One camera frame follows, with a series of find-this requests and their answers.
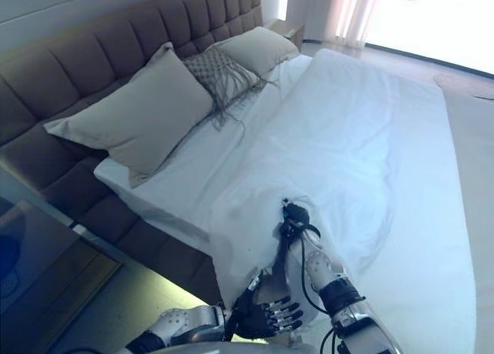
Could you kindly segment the robot right hand black silver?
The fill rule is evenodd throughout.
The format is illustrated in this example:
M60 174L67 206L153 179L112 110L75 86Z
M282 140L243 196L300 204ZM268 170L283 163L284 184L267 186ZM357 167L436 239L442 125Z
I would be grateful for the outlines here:
M312 231L318 238L321 237L319 229L310 223L310 214L306 208L287 198L282 200L282 205L283 222L279 233L283 238L295 240L304 231Z

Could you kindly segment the robot left hand black silver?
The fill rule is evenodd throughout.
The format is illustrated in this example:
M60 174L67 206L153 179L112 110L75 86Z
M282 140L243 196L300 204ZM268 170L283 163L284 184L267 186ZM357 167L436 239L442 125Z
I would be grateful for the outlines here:
M225 321L224 341L233 335L244 339L266 339L298 329L303 323L299 303L289 295L268 303L254 303L254 294L261 286L263 270L259 271L236 299L231 315Z

